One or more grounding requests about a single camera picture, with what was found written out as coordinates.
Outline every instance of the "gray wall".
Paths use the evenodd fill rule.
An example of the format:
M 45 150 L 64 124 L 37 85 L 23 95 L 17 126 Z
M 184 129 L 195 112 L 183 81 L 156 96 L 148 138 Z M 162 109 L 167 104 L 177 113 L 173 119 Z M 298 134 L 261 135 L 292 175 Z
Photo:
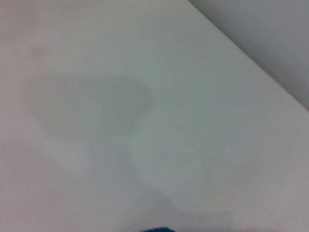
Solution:
M 309 109 L 308 0 L 190 0 Z

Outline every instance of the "white surface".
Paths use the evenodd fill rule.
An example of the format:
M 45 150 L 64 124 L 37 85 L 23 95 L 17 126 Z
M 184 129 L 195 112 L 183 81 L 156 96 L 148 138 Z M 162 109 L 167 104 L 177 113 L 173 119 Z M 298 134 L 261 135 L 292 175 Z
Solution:
M 309 109 L 309 1 L 189 1 Z
M 308 113 L 190 3 L 36 6 L 0 48 L 0 229 L 305 231 Z

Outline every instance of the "blue object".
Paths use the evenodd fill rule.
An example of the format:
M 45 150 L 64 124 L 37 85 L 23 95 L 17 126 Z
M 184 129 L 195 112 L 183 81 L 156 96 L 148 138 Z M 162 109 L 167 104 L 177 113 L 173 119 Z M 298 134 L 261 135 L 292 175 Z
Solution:
M 143 232 L 175 232 L 175 231 L 171 230 L 168 227 L 160 227 L 160 228 L 153 228 L 153 229 L 145 230 Z

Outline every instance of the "white wall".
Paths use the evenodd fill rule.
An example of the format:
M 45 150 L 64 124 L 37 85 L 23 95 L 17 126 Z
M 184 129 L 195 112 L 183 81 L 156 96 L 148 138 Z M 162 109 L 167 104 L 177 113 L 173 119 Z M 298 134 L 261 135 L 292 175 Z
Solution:
M 308 0 L 190 0 L 309 108 Z

